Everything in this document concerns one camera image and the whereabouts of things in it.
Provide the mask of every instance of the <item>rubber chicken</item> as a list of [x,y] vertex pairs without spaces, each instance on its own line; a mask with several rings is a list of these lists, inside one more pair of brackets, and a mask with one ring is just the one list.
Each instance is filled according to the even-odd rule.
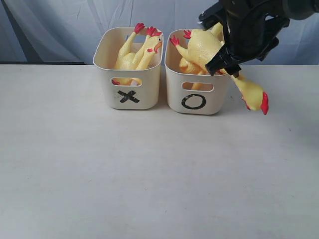
[[[140,65],[140,63],[143,60],[145,48],[150,45],[148,43],[148,40],[150,40],[152,37],[156,37],[159,35],[159,33],[156,33],[157,29],[155,27],[152,27],[152,26],[148,27],[146,38],[145,38],[145,41],[144,41],[142,47],[136,53],[130,52],[130,49],[131,49],[131,46],[132,46],[134,39],[140,33],[140,31],[144,28],[145,28],[145,25],[143,23],[138,23],[135,26],[135,29],[132,32],[132,34],[128,37],[126,42],[123,44],[123,46],[119,50],[117,61],[115,63],[114,69],[116,69],[116,70],[138,70],[138,69],[142,69],[143,67],[145,67],[144,69],[146,69],[148,67],[148,65],[145,66],[144,63],[142,63]],[[113,80],[113,83],[115,85],[130,85],[132,83],[132,79],[131,78],[117,78],[116,81]]]
[[[222,32],[222,25],[216,24],[211,31],[194,29],[192,31],[184,31],[184,37],[189,39],[187,49],[179,44],[179,39],[173,36],[170,39],[175,45],[178,52],[187,62],[199,66],[203,72],[207,72],[206,64],[217,54],[224,42],[218,39],[218,35]],[[221,73],[227,74],[225,69],[220,70]],[[264,89],[256,83],[248,81],[243,75],[239,74],[236,78],[230,76],[237,88],[242,94],[247,108],[252,111],[262,110],[266,115],[269,109],[268,95]]]

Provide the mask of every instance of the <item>bin handle hole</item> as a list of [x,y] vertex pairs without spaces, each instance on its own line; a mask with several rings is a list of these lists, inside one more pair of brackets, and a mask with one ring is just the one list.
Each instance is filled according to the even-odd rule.
[[140,78],[112,78],[111,83],[114,86],[124,87],[124,86],[133,86],[140,87],[143,82]]
[[184,82],[182,88],[187,91],[212,92],[214,85],[212,83]]

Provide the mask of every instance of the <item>black x mark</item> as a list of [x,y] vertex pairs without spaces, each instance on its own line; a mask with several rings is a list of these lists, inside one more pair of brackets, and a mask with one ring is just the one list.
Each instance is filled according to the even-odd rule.
[[123,91],[118,91],[118,94],[120,94],[121,96],[124,96],[124,97],[120,100],[121,103],[124,103],[124,102],[126,102],[127,100],[131,100],[131,101],[133,101],[133,102],[135,102],[135,103],[140,102],[139,99],[133,97],[133,95],[136,94],[135,91],[130,91],[130,92],[128,92],[127,94],[124,93]]

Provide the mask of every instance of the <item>white backdrop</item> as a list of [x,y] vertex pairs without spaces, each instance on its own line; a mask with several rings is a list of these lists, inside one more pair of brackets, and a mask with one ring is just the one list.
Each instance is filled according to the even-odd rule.
[[[167,36],[180,28],[196,28],[198,15],[216,0],[5,0],[27,38],[44,61],[92,64],[104,32],[117,26],[153,25]],[[0,60],[25,60],[0,6]],[[248,64],[318,65],[319,14],[292,21],[280,45],[264,62]]]

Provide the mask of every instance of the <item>white plastic bin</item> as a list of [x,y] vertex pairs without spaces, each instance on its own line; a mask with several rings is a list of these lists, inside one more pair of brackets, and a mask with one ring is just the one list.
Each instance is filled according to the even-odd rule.
[[[147,27],[139,35],[146,36]],[[93,63],[98,70],[102,90],[107,104],[115,109],[146,110],[155,106],[159,99],[160,63],[163,46],[159,49],[145,70],[114,70],[117,55],[134,27],[117,27],[108,30],[102,37],[95,52]],[[132,44],[132,52],[137,52],[142,42]],[[118,86],[112,83],[116,78],[139,78],[139,86]]]
[[[174,31],[180,45],[187,48],[184,29]],[[225,101],[231,78],[228,75],[193,75],[180,72],[181,55],[176,47],[168,40],[165,53],[166,84],[168,105],[179,113],[212,115],[219,112]],[[212,90],[205,88],[200,91],[183,88],[184,83],[210,83]]]

